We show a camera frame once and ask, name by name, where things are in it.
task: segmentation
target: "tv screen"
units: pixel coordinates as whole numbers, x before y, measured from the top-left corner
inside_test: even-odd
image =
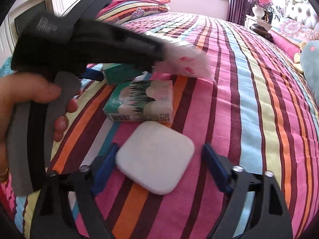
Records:
[[[14,19],[14,24],[16,26],[17,35],[18,37],[24,30],[24,28],[27,26],[29,21],[36,16],[38,13],[46,11],[46,5],[45,1],[38,3],[37,5],[31,7],[30,9],[26,10],[22,14],[20,14],[18,17]]]

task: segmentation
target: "curtain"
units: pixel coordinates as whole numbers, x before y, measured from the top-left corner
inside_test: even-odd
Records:
[[[253,16],[252,4],[248,0],[229,0],[227,21],[239,25],[245,24],[246,14]]]

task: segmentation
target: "tufted headboard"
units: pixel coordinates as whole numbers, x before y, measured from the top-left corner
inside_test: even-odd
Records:
[[[285,17],[319,32],[319,17],[308,0],[286,0]]]

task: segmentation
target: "hand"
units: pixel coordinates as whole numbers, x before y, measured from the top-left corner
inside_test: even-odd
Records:
[[[10,123],[13,107],[20,102],[35,101],[49,103],[59,97],[61,88],[49,83],[42,76],[31,73],[16,73],[0,79],[0,177],[8,168],[6,159],[6,132]],[[67,112],[78,109],[77,101],[71,99]],[[54,123],[53,139],[59,142],[68,127],[68,119],[61,116]]]

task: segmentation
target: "stuffed animal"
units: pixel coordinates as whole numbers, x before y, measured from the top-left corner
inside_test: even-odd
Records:
[[[302,42],[300,44],[300,50],[303,51],[304,47],[307,45],[307,42]],[[303,73],[303,69],[302,69],[302,66],[301,66],[301,63],[300,63],[300,56],[301,56],[301,53],[296,53],[295,56],[293,57],[295,63],[293,64],[294,68],[299,72],[299,73]]]
[[[319,40],[309,41],[303,48],[300,63],[304,70],[307,85],[319,105]]]

